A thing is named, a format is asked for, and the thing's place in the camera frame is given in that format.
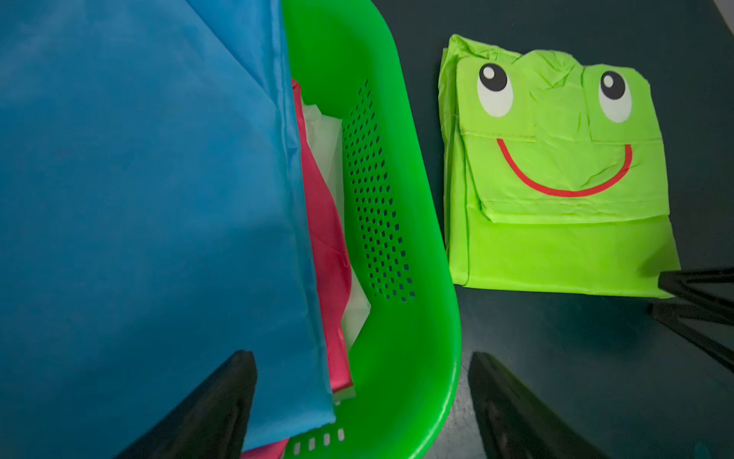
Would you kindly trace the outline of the blue raincoat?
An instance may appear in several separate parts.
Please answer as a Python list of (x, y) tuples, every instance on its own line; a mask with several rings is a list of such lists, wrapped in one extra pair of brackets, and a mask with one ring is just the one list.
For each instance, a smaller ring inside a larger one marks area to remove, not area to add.
[(111, 458), (237, 351), (335, 418), (277, 1), (1, 5), (1, 454)]

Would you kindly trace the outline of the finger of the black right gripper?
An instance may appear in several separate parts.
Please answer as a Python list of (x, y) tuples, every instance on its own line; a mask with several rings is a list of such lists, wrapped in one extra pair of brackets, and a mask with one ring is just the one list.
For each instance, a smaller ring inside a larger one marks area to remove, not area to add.
[(733, 323), (733, 301), (703, 290), (705, 284), (733, 284), (733, 268), (663, 272), (659, 288), (686, 304), (678, 304), (680, 317), (722, 324)]
[(650, 304), (649, 313), (657, 322), (705, 352), (706, 355), (709, 355), (730, 372), (733, 372), (733, 350), (684, 323), (684, 319), (690, 319), (690, 321), (732, 326), (732, 314), (725, 313), (721, 316), (702, 306), (659, 301)]

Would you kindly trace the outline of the green plastic basket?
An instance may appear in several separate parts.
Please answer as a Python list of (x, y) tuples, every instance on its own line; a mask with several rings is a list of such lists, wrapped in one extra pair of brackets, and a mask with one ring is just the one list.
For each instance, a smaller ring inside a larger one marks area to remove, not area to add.
[(371, 313), (354, 398), (292, 438), (289, 458), (421, 458), (461, 373), (462, 327), (393, 36), (369, 1), (287, 1), (292, 75), (342, 120), (345, 239)]

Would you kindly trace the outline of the green frog raincoat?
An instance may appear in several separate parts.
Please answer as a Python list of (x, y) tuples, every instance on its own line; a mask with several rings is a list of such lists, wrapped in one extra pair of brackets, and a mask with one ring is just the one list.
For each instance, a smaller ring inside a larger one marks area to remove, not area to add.
[(642, 74), (456, 35), (438, 92), (456, 285), (663, 297), (659, 276), (680, 258)]

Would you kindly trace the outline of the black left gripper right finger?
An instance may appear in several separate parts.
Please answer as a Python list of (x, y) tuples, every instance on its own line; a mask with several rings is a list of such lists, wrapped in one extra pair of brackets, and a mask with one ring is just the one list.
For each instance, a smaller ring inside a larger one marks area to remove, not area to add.
[(606, 456), (563, 422), (493, 355), (472, 354), (468, 385), (487, 457)]

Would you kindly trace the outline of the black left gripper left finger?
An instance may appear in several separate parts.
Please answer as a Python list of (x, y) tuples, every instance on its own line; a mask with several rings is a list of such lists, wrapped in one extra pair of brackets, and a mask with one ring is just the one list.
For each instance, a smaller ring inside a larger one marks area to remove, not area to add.
[(238, 458), (257, 383), (254, 355), (237, 351), (120, 458)]

